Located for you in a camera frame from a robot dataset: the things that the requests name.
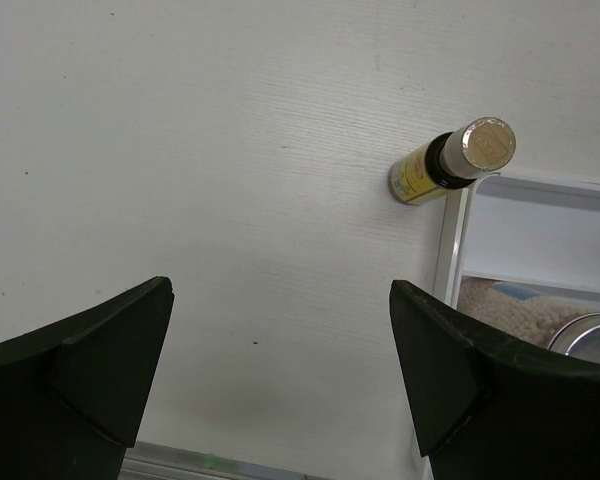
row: white storage bin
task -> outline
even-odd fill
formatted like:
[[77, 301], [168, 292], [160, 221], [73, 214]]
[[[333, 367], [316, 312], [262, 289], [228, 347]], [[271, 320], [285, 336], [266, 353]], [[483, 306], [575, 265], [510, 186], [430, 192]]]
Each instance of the white storage bin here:
[[[447, 198], [433, 294], [456, 307], [463, 277], [523, 284], [600, 309], [600, 184], [508, 175]], [[432, 479], [414, 437], [412, 456]]]

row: small bottle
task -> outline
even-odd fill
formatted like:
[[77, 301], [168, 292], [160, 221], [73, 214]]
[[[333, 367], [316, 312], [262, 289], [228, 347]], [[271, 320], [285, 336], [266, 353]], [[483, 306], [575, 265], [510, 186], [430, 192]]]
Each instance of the small bottle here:
[[500, 170], [515, 150], [516, 137], [509, 125], [499, 118], [479, 118], [396, 162], [389, 188], [399, 202], [420, 205]]

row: bottle cap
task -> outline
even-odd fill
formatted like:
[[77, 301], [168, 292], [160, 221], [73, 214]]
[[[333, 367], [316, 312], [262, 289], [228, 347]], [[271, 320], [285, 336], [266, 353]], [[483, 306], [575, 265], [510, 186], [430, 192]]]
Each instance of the bottle cap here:
[[495, 117], [484, 117], [454, 132], [441, 155], [442, 168], [460, 178], [478, 178], [504, 167], [516, 150], [511, 127]]

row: silver metal lid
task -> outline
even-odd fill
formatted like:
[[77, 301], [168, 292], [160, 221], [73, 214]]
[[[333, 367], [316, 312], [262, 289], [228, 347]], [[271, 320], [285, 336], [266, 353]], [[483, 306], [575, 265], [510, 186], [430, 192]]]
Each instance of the silver metal lid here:
[[500, 170], [516, 151], [511, 127], [495, 117], [484, 117], [454, 132], [442, 151], [442, 168], [454, 177], [472, 179]]
[[549, 350], [600, 363], [600, 313], [576, 318], [555, 334]]

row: beige fabric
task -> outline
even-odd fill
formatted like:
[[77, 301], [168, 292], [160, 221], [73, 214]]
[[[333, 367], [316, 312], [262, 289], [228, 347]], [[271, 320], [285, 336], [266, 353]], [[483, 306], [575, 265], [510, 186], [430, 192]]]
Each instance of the beige fabric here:
[[553, 334], [568, 322], [596, 310], [551, 296], [520, 300], [494, 290], [494, 280], [462, 282], [458, 311], [521, 340], [547, 347]]

